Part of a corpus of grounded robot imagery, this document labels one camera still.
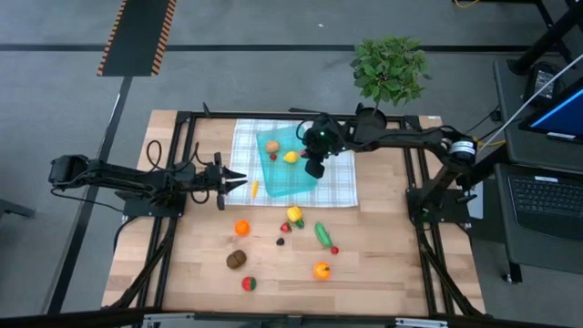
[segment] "white cable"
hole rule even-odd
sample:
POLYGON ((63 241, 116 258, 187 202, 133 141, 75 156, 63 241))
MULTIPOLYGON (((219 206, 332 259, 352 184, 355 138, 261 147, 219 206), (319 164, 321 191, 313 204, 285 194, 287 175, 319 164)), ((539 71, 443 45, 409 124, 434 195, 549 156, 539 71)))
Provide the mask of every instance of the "white cable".
POLYGON ((482 146, 482 148, 480 148, 477 153, 479 154, 482 150, 484 150, 489 144, 490 142, 492 142, 492 140, 494 140, 494 138, 496 138, 500 132, 504 131, 504 129, 510 125, 510 123, 512 123, 515 119, 515 117, 518 116, 518 114, 520 114, 520 112, 527 107, 528 104, 530 104, 530 102, 536 97, 538 96, 539 93, 543 92, 544 89, 546 89, 551 83, 555 82, 556 79, 558 79, 560 76, 563 75, 563 73, 565 73, 568 69, 570 69, 573 65, 575 65, 581 58, 583 58, 583 54, 579 57, 577 57, 577 59, 575 59, 571 64, 567 65, 567 67, 563 68, 562 71, 558 72, 557 75, 555 75, 555 77, 551 78, 550 81, 548 81, 542 88, 540 88, 534 95, 532 95, 532 97, 527 100, 527 102, 525 102, 524 105, 522 105, 522 107, 512 116, 512 118, 507 119, 506 123, 502 126, 502 128, 499 128, 498 131, 496 131, 496 133, 494 134, 494 136, 490 137, 490 139, 488 141, 486 141, 486 143, 484 144, 484 146, 482 146))

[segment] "black floor mat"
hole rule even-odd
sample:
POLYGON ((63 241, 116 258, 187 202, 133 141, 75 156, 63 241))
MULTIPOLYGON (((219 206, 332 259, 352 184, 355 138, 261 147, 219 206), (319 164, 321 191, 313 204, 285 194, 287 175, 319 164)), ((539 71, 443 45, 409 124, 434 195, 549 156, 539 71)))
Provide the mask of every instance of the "black floor mat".
POLYGON ((175 10, 176 0, 123 0, 97 75, 156 76, 175 10))

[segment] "green leaves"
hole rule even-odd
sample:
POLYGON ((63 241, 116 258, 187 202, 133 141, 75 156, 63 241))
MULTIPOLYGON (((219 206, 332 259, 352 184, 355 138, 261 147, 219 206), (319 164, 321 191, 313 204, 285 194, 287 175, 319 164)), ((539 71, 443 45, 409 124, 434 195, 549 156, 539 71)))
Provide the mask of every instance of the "green leaves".
POLYGON ((356 46, 356 59, 350 64, 354 69, 354 85, 361 95, 372 97, 375 103, 393 101, 397 106, 419 98, 422 87, 420 77, 427 75, 424 51, 416 50, 419 42, 407 36, 388 36, 382 40, 364 40, 356 46))

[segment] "monitor screen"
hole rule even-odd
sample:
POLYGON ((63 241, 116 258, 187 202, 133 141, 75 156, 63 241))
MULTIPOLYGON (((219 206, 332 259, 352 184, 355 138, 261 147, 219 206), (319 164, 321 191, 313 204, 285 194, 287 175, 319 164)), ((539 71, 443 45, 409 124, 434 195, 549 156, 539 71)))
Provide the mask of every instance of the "monitor screen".
POLYGON ((530 128, 569 136, 583 136, 583 89, 552 107, 529 124, 530 128))

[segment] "toy cucumber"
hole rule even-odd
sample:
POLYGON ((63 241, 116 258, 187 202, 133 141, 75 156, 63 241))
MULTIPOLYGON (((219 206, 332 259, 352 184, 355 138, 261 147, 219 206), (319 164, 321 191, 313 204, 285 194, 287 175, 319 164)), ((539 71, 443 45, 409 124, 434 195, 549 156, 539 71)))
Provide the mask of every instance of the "toy cucumber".
POLYGON ((314 229, 316 231, 316 236, 318 236, 318 239, 320 240, 322 246, 324 247, 333 246, 332 240, 330 239, 330 235, 328 235, 328 232, 326 232, 326 229, 324 228, 323 224, 317 222, 314 229))

